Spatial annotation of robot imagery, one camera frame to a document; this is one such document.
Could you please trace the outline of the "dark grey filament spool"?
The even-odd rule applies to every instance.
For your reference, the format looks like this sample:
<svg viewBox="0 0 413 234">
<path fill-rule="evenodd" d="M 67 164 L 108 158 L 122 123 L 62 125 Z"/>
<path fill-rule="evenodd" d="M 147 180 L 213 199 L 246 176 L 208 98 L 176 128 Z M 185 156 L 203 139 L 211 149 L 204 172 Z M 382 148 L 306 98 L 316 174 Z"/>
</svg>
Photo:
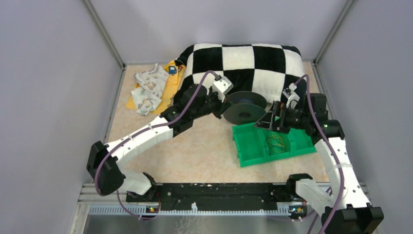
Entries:
<svg viewBox="0 0 413 234">
<path fill-rule="evenodd" d="M 255 92 L 239 91 L 227 97 L 230 107 L 223 113 L 224 119 L 235 125 L 256 122 L 266 114 L 266 99 Z"/>
</svg>

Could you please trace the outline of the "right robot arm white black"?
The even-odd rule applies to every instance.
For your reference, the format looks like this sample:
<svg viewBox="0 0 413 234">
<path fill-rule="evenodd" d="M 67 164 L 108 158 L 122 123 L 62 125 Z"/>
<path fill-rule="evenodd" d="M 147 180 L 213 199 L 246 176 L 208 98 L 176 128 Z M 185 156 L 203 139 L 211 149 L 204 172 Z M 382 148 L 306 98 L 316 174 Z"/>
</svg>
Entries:
<svg viewBox="0 0 413 234">
<path fill-rule="evenodd" d="M 324 94 L 308 93 L 302 104 L 290 108 L 279 101 L 254 126 L 287 134 L 304 130 L 322 159 L 331 191 L 327 193 L 307 174 L 288 179 L 286 196 L 304 199 L 321 220 L 321 234 L 372 234 L 384 219 L 380 207 L 372 205 L 354 172 L 340 122 L 328 118 Z"/>
</svg>

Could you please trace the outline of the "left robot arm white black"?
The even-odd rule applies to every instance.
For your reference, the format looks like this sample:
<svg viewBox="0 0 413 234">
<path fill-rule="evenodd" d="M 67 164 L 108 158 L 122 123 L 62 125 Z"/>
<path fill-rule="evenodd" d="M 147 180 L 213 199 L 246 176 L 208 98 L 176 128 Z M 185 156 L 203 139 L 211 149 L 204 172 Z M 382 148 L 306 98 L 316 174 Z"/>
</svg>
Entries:
<svg viewBox="0 0 413 234">
<path fill-rule="evenodd" d="M 227 81 L 216 81 L 209 89 L 193 84 L 179 92 L 180 98 L 172 106 L 141 129 L 113 142 L 94 143 L 86 170 L 94 180 L 96 192 L 107 196 L 125 191 L 147 202 L 153 200 L 156 196 L 153 178 L 123 168 L 140 153 L 191 128 L 195 119 L 209 114 L 221 118 L 230 106 L 226 95 L 232 87 Z"/>
</svg>

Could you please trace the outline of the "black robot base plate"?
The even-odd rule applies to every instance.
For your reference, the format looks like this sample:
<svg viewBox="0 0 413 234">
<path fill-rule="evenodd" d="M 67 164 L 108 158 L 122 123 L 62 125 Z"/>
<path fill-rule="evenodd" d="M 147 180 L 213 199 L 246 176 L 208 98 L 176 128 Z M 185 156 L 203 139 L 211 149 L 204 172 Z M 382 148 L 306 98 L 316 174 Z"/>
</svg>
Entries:
<svg viewBox="0 0 413 234">
<path fill-rule="evenodd" d="M 127 195 L 128 203 L 154 203 L 161 211 L 296 211 L 304 202 L 284 183 L 163 183 L 145 195 Z"/>
</svg>

